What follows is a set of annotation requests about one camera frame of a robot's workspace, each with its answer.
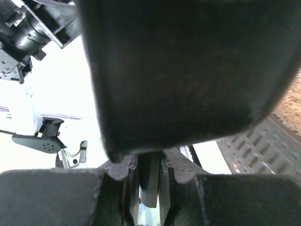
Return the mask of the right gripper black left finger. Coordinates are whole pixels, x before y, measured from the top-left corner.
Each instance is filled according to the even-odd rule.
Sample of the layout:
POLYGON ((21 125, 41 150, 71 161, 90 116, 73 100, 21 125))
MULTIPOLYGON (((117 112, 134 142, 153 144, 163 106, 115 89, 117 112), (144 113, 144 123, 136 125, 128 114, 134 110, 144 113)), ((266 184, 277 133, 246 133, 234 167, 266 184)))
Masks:
POLYGON ((96 169, 20 169, 0 175, 3 226, 135 226, 137 157, 96 169))

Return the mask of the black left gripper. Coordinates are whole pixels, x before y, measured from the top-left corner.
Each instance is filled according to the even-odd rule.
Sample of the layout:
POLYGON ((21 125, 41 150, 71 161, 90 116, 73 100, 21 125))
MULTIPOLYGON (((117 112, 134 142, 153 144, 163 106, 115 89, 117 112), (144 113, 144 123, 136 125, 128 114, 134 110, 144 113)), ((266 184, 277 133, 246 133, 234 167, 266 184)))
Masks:
POLYGON ((16 52, 41 61, 43 48, 54 42, 63 49, 80 35, 73 0, 11 0, 0 2, 0 41, 16 52))

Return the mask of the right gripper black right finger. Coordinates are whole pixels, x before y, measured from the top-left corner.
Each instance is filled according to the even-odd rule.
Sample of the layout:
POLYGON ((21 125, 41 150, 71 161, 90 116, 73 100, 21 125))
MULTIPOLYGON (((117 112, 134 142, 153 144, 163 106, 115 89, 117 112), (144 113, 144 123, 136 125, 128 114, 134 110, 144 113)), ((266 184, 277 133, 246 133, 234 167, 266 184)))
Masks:
POLYGON ((162 152, 164 226, 298 226, 301 179, 283 174, 210 174, 176 149, 162 152))

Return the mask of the brown translucent litter box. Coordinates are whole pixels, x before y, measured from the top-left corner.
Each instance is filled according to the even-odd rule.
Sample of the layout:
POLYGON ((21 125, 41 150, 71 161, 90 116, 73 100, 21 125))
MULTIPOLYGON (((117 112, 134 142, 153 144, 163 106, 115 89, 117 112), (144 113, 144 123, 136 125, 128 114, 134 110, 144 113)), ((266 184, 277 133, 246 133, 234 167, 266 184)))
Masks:
POLYGON ((217 145, 234 174, 301 174, 301 138, 275 116, 217 145))

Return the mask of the black slotted litter scoop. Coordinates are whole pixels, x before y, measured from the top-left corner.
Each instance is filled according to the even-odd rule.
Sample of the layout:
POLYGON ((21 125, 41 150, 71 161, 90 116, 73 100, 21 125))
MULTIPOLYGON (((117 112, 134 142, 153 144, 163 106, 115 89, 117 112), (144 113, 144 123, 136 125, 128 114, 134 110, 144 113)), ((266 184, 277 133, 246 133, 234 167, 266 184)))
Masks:
POLYGON ((301 65, 298 0, 76 2, 107 155, 248 130, 301 65))

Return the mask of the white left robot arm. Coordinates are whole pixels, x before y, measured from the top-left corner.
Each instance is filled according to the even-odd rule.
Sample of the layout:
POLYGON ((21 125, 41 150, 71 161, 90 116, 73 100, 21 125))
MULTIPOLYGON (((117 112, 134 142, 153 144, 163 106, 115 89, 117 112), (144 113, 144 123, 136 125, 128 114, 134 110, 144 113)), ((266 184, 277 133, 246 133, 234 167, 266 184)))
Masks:
POLYGON ((8 110, 15 124, 16 144, 45 153, 64 149, 59 139, 63 120, 43 117, 26 83, 32 60, 41 61, 43 48, 54 42, 65 48, 79 36, 77 11, 72 0, 11 0, 0 3, 0 78, 8 81, 13 96, 8 110))

